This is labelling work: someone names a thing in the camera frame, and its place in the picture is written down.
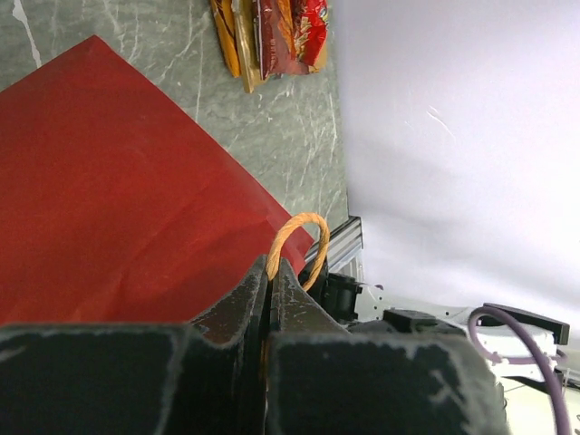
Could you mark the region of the orange honey dijon chips bag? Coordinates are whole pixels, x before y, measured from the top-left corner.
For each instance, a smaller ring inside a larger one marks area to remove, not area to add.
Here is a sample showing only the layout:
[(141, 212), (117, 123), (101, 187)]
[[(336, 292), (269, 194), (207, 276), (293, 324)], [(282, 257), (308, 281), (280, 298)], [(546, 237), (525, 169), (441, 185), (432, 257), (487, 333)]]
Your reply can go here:
[(217, 36), (227, 68), (233, 77), (241, 76), (237, 54), (236, 24), (230, 0), (210, 0)]

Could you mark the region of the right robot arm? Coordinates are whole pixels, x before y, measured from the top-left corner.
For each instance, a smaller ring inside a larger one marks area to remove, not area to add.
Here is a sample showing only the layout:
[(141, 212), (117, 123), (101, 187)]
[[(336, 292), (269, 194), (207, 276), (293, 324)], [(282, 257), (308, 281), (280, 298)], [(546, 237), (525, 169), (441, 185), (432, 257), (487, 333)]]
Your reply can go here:
[[(379, 285), (359, 283), (353, 277), (330, 274), (314, 298), (338, 323), (351, 331), (394, 331), (404, 334), (454, 334), (469, 338), (472, 307), (444, 306), (397, 296)], [(500, 304), (484, 304), (515, 320), (551, 359), (556, 378), (566, 387), (579, 387), (579, 372), (564, 366), (558, 348), (567, 344), (569, 325), (561, 321)], [(500, 362), (487, 361), (499, 378), (519, 379), (539, 389), (544, 378), (536, 361), (519, 337), (499, 320), (485, 315), (476, 323), (480, 345), (496, 353)]]

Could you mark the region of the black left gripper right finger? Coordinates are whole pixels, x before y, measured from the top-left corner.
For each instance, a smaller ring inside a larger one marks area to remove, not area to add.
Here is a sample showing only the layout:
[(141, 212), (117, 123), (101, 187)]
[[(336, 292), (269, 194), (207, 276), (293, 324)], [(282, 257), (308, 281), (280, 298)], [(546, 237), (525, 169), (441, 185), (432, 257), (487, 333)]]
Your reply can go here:
[(268, 341), (271, 434), (506, 434), (494, 375), (461, 335), (350, 333), (282, 261)]

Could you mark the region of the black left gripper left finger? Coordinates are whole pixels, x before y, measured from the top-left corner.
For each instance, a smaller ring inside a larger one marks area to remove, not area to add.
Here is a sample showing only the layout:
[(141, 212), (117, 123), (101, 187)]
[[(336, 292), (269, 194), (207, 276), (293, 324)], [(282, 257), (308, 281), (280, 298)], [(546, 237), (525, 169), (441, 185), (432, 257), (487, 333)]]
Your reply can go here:
[(180, 324), (16, 324), (1, 331), (4, 434), (260, 434), (268, 279)]

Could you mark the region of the red Doritos bag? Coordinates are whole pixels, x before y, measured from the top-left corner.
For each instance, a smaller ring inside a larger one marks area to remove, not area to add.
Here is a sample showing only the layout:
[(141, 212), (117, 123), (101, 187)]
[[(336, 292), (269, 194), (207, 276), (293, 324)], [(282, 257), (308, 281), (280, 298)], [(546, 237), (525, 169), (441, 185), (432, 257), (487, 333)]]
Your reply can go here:
[(295, 49), (292, 2), (257, 0), (253, 7), (261, 79), (265, 81), (279, 74), (308, 74), (308, 67), (298, 60)]

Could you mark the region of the red paper bag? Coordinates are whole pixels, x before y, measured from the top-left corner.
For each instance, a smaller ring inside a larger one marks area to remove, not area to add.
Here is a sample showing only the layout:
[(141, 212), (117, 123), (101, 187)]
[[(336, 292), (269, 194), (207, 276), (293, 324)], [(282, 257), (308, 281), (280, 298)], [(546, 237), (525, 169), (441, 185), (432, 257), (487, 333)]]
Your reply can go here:
[(289, 213), (93, 36), (1, 94), (1, 321), (177, 323)]

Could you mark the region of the red rice cracker mix bag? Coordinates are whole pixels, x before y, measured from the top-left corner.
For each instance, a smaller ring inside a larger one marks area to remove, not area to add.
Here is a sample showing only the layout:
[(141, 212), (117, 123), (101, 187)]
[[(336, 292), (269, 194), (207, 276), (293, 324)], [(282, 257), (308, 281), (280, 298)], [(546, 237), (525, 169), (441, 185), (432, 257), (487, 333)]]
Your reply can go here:
[(327, 37), (327, 1), (294, 0), (291, 6), (297, 59), (315, 67)]

